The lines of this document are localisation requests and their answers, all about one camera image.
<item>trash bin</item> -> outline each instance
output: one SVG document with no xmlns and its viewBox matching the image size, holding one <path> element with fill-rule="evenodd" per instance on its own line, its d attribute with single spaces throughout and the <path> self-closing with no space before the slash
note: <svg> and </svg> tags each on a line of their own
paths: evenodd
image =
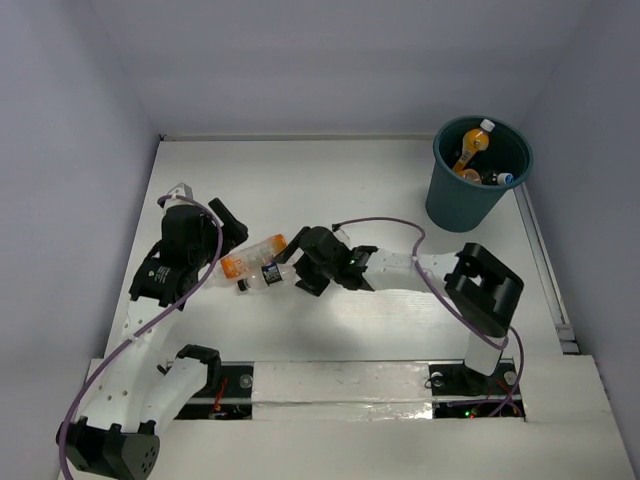
<svg viewBox="0 0 640 480">
<path fill-rule="evenodd" d="M 471 183 L 451 170 L 457 161 L 456 152 L 461 150 L 462 137 L 485 118 L 496 125 L 489 134 L 489 148 L 476 153 L 469 166 L 512 173 L 515 181 L 508 185 Z M 436 163 L 427 194 L 427 213 L 436 225 L 450 232 L 467 232 L 477 227 L 507 190 L 527 179 L 533 165 L 531 147 L 522 134 L 491 117 L 451 120 L 436 135 L 433 154 Z"/>
</svg>

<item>plastic bottle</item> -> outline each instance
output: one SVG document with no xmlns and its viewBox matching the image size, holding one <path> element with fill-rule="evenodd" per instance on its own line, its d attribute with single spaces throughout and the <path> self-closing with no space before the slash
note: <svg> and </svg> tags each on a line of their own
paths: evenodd
<svg viewBox="0 0 640 480">
<path fill-rule="evenodd" d="M 465 133 L 462 138 L 462 155 L 453 166 L 453 171 L 460 173 L 467 166 L 473 156 L 489 147 L 489 132 L 495 128 L 495 124 L 486 118 L 480 122 L 480 128 L 474 128 Z"/>
<path fill-rule="evenodd" d="M 296 279 L 296 271 L 291 265 L 279 265 L 270 263 L 258 270 L 254 270 L 251 274 L 238 282 L 238 288 L 241 292 L 247 290 L 266 290 L 276 285 L 293 285 Z"/>
<path fill-rule="evenodd" d="M 287 241 L 282 235 L 274 235 L 266 240 L 230 253 L 220 259 L 220 266 L 224 276 L 230 279 L 246 275 L 251 270 L 271 263 L 275 256 L 287 246 Z"/>
<path fill-rule="evenodd" d="M 499 170 L 487 170 L 480 175 L 482 183 L 485 185 L 508 185 L 513 183 L 515 177 L 510 173 L 501 172 Z"/>
<path fill-rule="evenodd" d="M 480 177 L 480 174 L 472 168 L 467 168 L 466 170 L 461 171 L 459 175 L 468 182 L 482 183 L 482 178 Z"/>
</svg>

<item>white wall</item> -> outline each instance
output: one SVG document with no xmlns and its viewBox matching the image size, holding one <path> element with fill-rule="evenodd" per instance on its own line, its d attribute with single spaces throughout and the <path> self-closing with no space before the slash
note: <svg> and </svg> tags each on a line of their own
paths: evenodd
<svg viewBox="0 0 640 480">
<path fill-rule="evenodd" d="M 0 477 L 46 479 L 104 348 L 157 136 L 85 2 L 2 2 L 0 64 Z"/>
<path fill-rule="evenodd" d="M 92 0 L 162 133 L 520 123 L 590 0 Z"/>
<path fill-rule="evenodd" d="M 523 125 L 528 182 L 578 341 L 640 473 L 640 1 L 596 0 Z"/>
</svg>

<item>white bottle cap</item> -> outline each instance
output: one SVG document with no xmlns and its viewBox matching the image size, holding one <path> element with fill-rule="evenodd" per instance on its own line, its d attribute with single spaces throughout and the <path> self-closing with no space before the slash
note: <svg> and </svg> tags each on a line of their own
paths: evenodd
<svg viewBox="0 0 640 480">
<path fill-rule="evenodd" d="M 510 173 L 500 173 L 498 174 L 497 183 L 498 185 L 509 185 L 513 183 L 515 177 Z"/>
<path fill-rule="evenodd" d="M 493 123 L 491 120 L 487 120 L 486 118 L 482 122 L 480 122 L 480 128 L 483 129 L 485 132 L 490 132 L 495 127 L 496 127 L 496 124 Z"/>
</svg>

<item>white platform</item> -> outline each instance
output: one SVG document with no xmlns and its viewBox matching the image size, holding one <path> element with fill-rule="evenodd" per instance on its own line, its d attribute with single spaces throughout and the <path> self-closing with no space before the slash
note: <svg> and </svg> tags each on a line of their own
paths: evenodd
<svg viewBox="0 0 640 480">
<path fill-rule="evenodd" d="M 291 238 L 305 225 L 396 216 L 426 227 L 423 253 L 477 242 L 524 280 L 513 324 L 527 353 L 522 391 L 529 421 L 265 415 L 270 420 L 174 422 L 152 479 L 633 478 L 591 359 L 562 356 L 513 193 L 474 231 L 445 232 L 424 209 L 433 162 L 431 144 L 420 141 L 162 142 L 107 349 L 115 347 L 133 274 L 160 237 L 156 199 L 178 182 L 203 203 L 220 197 L 249 227 L 248 244 L 276 233 Z M 394 224 L 346 231 L 352 245 L 399 252 L 416 239 Z M 225 361 L 460 359 L 467 342 L 467 331 L 434 297 L 413 292 L 333 286 L 315 298 L 297 289 L 239 296 L 215 288 L 198 292 L 183 316 L 170 347 L 212 346 Z"/>
</svg>

